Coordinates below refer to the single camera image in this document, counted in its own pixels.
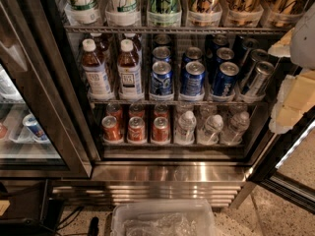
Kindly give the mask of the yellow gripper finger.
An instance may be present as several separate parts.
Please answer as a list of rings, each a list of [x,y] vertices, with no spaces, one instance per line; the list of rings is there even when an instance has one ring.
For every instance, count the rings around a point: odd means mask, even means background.
[[[289,58],[292,33],[293,29],[290,29],[279,41],[268,49],[268,53],[279,58]]]
[[[297,76],[287,75],[274,105],[269,129],[285,134],[315,105],[315,71],[303,69]]]

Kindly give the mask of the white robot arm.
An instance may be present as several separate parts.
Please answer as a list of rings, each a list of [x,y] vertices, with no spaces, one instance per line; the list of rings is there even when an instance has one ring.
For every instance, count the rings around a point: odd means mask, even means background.
[[[292,64],[303,69],[297,76],[284,78],[272,110],[270,131],[285,134],[315,105],[315,4],[268,53],[288,57]]]

